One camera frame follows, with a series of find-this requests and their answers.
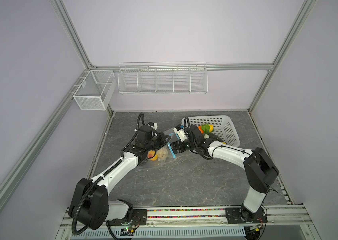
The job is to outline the clear zip top bag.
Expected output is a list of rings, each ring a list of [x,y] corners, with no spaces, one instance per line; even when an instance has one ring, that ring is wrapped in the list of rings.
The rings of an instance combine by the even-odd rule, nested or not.
[[[164,134],[170,136],[169,142],[164,147],[160,148],[157,153],[150,151],[148,153],[148,159],[144,160],[135,168],[137,172],[155,170],[164,167],[166,163],[176,159],[176,154],[169,145],[179,140],[179,138],[174,132],[174,129],[166,130],[164,131]]]

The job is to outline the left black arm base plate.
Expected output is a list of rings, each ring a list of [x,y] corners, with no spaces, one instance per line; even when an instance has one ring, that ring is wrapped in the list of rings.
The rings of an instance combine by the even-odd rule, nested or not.
[[[148,220],[147,215],[147,209],[133,209],[127,213],[125,218],[109,220],[108,223],[110,226],[145,226]]]

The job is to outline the orange yellow toy fruit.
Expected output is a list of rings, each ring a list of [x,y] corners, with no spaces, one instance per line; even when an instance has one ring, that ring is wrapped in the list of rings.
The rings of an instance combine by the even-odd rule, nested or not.
[[[148,160],[156,161],[158,159],[158,154],[156,151],[149,151],[148,152]]]

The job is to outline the beige round toy bun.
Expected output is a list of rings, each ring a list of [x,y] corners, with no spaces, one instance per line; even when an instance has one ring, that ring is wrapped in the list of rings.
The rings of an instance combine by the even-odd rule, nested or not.
[[[158,154],[158,159],[160,161],[165,161],[168,157],[168,150],[167,149],[160,149],[157,151],[157,154]]]

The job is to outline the green leafy toy vegetable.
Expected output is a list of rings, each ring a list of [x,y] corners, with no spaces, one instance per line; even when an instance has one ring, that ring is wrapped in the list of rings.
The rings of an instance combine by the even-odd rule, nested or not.
[[[206,134],[206,135],[208,135],[212,132],[212,131],[209,130],[209,125],[202,125],[202,129],[204,131],[204,134]]]

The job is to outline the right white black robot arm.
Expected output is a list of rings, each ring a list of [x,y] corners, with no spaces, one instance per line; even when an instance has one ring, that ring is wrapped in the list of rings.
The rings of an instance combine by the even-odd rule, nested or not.
[[[177,140],[170,143],[169,149],[174,155],[190,151],[206,160],[225,160],[245,170],[249,190],[239,213],[245,222],[257,218],[271,185],[279,175],[278,168],[266,151],[262,148],[250,150],[230,146],[213,133],[202,133],[195,125],[178,125],[173,131]]]

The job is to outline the orange toy carrot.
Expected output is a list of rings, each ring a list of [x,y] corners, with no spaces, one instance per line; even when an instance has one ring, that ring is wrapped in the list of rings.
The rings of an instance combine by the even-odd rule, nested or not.
[[[204,134],[204,131],[203,131],[203,129],[202,129],[202,126],[198,126],[198,129],[199,129],[199,131],[200,131],[202,134]]]

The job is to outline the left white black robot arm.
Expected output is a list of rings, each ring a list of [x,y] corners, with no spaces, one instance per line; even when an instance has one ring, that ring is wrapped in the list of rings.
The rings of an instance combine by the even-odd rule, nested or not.
[[[150,151],[157,154],[169,143],[171,137],[158,132],[157,128],[157,123],[146,124],[144,114],[140,113],[134,135],[121,149],[120,157],[100,174],[77,183],[69,207],[74,236],[109,225],[113,220],[127,224],[133,221],[133,204],[124,200],[109,201],[109,194],[127,173],[149,158]]]

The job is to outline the dark green toy cucumber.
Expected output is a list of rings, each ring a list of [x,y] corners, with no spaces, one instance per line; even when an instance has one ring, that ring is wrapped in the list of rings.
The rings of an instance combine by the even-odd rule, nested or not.
[[[210,134],[209,134],[209,137],[210,137],[212,140],[214,140],[214,141],[219,141],[219,142],[221,142],[221,143],[223,143],[223,144],[226,144],[226,142],[225,142],[222,138],[220,138],[219,136],[217,136],[217,135],[215,135],[215,134],[210,133]]]

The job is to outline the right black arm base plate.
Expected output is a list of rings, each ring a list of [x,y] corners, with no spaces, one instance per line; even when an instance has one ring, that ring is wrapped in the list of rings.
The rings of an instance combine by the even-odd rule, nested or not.
[[[267,215],[262,207],[256,213],[242,207],[226,208],[225,215],[229,224],[265,224],[268,222]]]

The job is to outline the white plastic perforated basket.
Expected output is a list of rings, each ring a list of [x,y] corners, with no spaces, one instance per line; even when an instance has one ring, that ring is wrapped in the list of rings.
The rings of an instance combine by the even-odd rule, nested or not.
[[[228,116],[197,116],[189,117],[190,124],[202,126],[212,125],[212,134],[220,137],[225,143],[233,147],[240,146],[240,140],[236,128]]]

